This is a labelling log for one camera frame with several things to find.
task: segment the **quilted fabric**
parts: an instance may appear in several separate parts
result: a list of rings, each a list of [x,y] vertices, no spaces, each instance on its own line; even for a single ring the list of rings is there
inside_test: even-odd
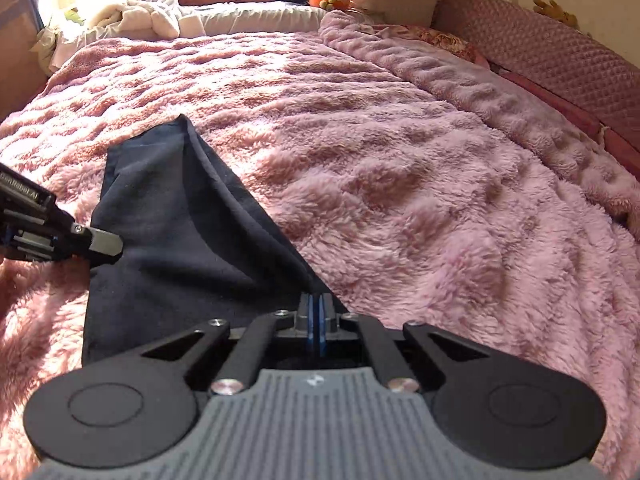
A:
[[[431,27],[596,115],[640,150],[640,70],[597,41],[504,0],[439,0]]]

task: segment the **screw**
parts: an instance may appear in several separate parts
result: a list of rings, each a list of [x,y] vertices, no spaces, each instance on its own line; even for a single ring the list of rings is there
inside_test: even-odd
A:
[[[211,391],[218,395],[235,395],[244,390],[244,384],[237,379],[220,379],[211,385]]]
[[[395,394],[414,394],[420,389],[420,384],[411,377],[397,377],[391,379],[386,387]]]

